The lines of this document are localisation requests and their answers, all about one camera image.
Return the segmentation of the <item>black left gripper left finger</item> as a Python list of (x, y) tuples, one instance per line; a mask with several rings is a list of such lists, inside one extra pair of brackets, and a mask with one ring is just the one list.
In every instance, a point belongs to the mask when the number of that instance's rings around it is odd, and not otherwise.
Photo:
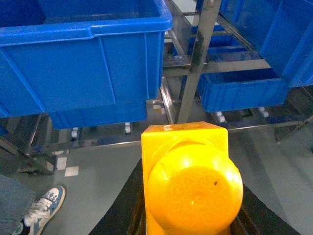
[(142, 160), (138, 161), (117, 198), (90, 234), (146, 234)]

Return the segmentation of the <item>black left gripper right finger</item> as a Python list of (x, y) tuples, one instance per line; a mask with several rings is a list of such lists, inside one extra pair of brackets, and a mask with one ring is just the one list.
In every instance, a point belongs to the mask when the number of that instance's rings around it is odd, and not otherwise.
[(231, 224), (232, 235), (300, 235), (269, 209), (246, 185), (240, 211)]

